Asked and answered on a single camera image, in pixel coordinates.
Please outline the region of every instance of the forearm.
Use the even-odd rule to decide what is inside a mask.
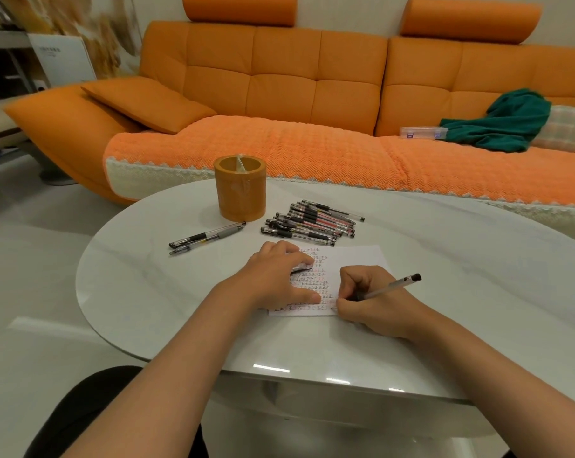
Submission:
[[[575,458],[575,402],[431,312],[414,343],[440,361],[519,458]]]
[[[66,458],[187,456],[248,306],[214,289],[184,327],[65,453]]]

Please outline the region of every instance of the pile of pens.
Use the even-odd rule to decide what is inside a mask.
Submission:
[[[355,221],[365,221],[360,215],[339,211],[323,204],[303,199],[292,204],[287,214],[277,214],[260,228],[262,234],[278,238],[304,239],[324,246],[335,246],[341,236],[355,237]]]
[[[207,244],[208,242],[226,238],[231,234],[243,230],[245,225],[247,225],[246,222],[232,223],[231,225],[223,226],[221,228],[217,228],[216,230],[195,234],[194,236],[189,236],[188,238],[170,242],[169,247],[172,249],[172,251],[169,252],[169,255],[177,255],[183,252],[188,252],[192,249],[202,246],[203,244]]]

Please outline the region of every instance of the orange leather sofa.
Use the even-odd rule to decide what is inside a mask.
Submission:
[[[396,136],[402,126],[481,117],[518,88],[575,106],[575,49],[520,45],[538,6],[410,0],[401,35],[386,39],[286,27],[296,5],[184,0],[192,22],[149,25],[140,75],[218,114],[176,135],[142,132],[80,85],[6,112],[75,180],[120,202],[212,177],[216,157],[242,152],[265,159],[269,176],[575,206],[574,153]]]

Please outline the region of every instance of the marble tabletop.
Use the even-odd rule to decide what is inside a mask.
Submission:
[[[153,358],[207,292],[268,239],[259,232],[264,219],[300,199],[365,215],[356,237],[337,246],[379,245],[396,277],[425,277],[409,288],[416,297],[575,400],[575,241],[474,199],[269,179],[266,216],[169,257],[169,242],[230,223],[214,180],[180,185],[128,207],[95,235],[76,276],[82,312],[110,344]],[[224,370],[464,400],[408,343],[334,316],[257,311]]]

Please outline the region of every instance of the plastic box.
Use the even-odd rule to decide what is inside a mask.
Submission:
[[[401,127],[400,138],[426,138],[428,140],[445,140],[448,129],[445,127]]]

